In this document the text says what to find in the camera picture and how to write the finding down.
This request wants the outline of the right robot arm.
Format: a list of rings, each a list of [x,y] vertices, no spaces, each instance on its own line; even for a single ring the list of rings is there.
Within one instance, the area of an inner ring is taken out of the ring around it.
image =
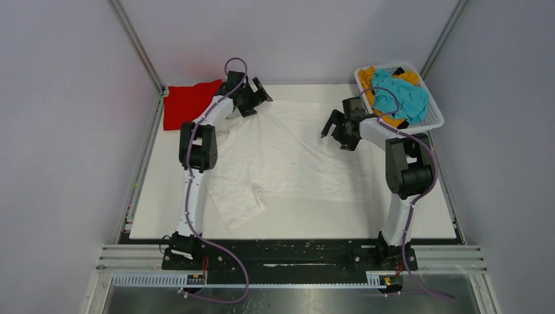
[[[342,111],[331,112],[321,136],[331,135],[342,150],[354,151],[361,140],[360,123],[373,118],[373,114],[366,112],[360,97],[344,99],[342,106]],[[415,203],[435,184],[435,164],[424,133],[394,137],[384,144],[385,179],[391,191],[389,212],[375,248],[353,257],[356,266],[368,264],[378,270],[403,271],[410,258]]]

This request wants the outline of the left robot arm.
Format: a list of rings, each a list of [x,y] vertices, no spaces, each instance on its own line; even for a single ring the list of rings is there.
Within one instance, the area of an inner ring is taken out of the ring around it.
[[[194,269],[206,261],[202,227],[206,185],[218,160],[217,128],[232,113],[248,117],[261,103],[271,101],[258,77],[229,71],[207,109],[192,122],[182,123],[178,159],[185,172],[183,209],[164,251],[162,269]]]

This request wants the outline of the white t-shirt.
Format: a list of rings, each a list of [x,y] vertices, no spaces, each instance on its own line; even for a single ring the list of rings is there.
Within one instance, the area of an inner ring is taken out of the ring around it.
[[[383,151],[364,140],[347,151],[322,137],[332,110],[325,103],[275,101],[252,116],[225,120],[217,131],[218,158],[207,191],[228,228],[265,212],[264,196],[387,212]]]

